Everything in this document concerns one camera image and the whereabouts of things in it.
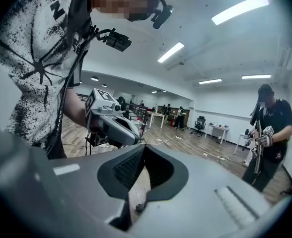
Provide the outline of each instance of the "ceiling light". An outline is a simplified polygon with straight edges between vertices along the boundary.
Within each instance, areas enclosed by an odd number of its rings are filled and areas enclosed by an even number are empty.
[[[202,82],[199,82],[199,84],[209,84],[209,83],[216,83],[216,82],[222,82],[221,79],[214,79],[214,80],[208,80],[208,81],[202,81]]]
[[[269,5],[268,0],[246,0],[214,16],[212,18],[212,21],[216,25],[219,25],[247,11],[257,9],[257,8],[267,6],[267,5]]]
[[[173,48],[171,48],[167,53],[165,53],[158,62],[162,63],[166,61],[168,58],[170,58],[173,54],[175,54],[178,50],[182,49],[184,47],[183,44],[178,42]]]
[[[254,79],[254,78],[271,78],[272,75],[251,75],[251,76],[242,76],[242,79]]]

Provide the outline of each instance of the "wooden floor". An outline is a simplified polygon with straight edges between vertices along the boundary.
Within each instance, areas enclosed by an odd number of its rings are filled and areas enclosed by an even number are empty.
[[[68,158],[84,156],[87,130],[73,123],[67,117],[63,119],[62,128],[62,142],[64,144],[65,154]],[[213,137],[207,136],[207,138],[204,138],[204,135],[203,137],[197,137],[196,135],[189,134],[189,132],[189,129],[176,131],[168,124],[164,124],[163,128],[160,129],[160,119],[155,118],[151,129],[146,129],[144,138],[147,144],[160,144],[167,148],[209,159],[222,165],[236,176],[242,177],[246,170],[246,166],[242,161],[246,159],[248,150],[242,151],[239,147],[236,154],[233,155],[235,145],[228,142],[223,142],[222,145],[220,145],[216,143],[216,139]],[[105,147],[92,148],[92,153],[103,153],[114,149],[114,147],[107,144]],[[217,158],[218,156],[224,157],[229,161],[220,161]],[[263,194],[270,203],[275,204],[282,199],[280,192],[289,188],[289,186],[290,182],[287,174],[282,168],[279,168],[274,178],[263,191]],[[138,215],[134,211],[135,206],[144,203],[146,193],[149,190],[149,176],[147,170],[144,169],[129,194],[133,222],[138,218]]]

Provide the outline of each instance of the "black spider web print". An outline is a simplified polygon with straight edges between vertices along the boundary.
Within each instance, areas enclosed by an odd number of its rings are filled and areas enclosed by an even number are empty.
[[[43,84],[43,78],[46,77],[50,84],[52,85],[52,81],[51,78],[48,75],[52,75],[52,76],[56,76],[56,77],[60,77],[63,79],[62,76],[60,75],[56,75],[54,73],[50,73],[48,71],[46,71],[46,68],[49,66],[58,66],[62,64],[62,61],[64,60],[65,56],[68,54],[68,49],[66,49],[65,46],[65,41],[66,39],[66,34],[64,34],[54,45],[53,47],[46,53],[44,54],[38,61],[35,60],[34,57],[34,50],[33,50],[33,27],[34,27],[34,21],[32,21],[32,27],[31,27],[31,38],[30,38],[30,53],[31,53],[31,57],[32,57],[32,61],[28,61],[27,59],[25,59],[23,56],[21,56],[20,54],[18,54],[16,51],[14,51],[8,44],[4,43],[1,39],[0,39],[0,45],[6,49],[7,51],[11,52],[12,54],[14,54],[15,56],[19,57],[20,59],[22,59],[23,61],[25,61],[26,63],[28,63],[29,65],[33,66],[32,71],[26,73],[24,76],[22,76],[20,79],[27,79],[29,77],[31,77],[34,74],[39,73],[40,74],[40,84]],[[61,53],[64,54],[62,55],[62,57],[56,62],[56,63],[49,63],[49,64],[44,64],[43,60],[47,57],[54,57],[56,55],[59,55]],[[45,111],[47,110],[47,103],[48,103],[48,94],[49,94],[49,88],[48,86],[45,86],[45,96],[44,96],[44,109]]]

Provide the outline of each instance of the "black office chair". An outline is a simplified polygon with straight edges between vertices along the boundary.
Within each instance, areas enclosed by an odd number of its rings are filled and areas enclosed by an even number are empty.
[[[198,117],[197,121],[195,122],[195,128],[192,128],[195,131],[195,135],[196,134],[200,134],[202,135],[203,132],[201,131],[202,129],[206,128],[206,119],[205,117]]]

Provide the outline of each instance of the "recessed light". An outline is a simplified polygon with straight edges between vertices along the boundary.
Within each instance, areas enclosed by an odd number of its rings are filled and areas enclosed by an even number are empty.
[[[199,84],[209,84],[209,83],[216,83],[216,82],[222,82],[221,79],[214,79],[214,80],[208,80],[208,81],[202,81],[202,82],[199,82]]]
[[[221,23],[231,18],[234,18],[240,14],[263,6],[267,6],[269,4],[270,3],[268,0],[246,0],[214,16],[212,18],[212,21],[216,25],[220,25]]]
[[[167,53],[165,53],[158,62],[162,63],[166,61],[168,58],[170,58],[173,54],[175,54],[178,50],[182,49],[184,47],[183,44],[178,42],[174,47],[172,47]]]
[[[251,75],[251,76],[242,76],[242,79],[255,79],[255,78],[271,78],[272,75]]]

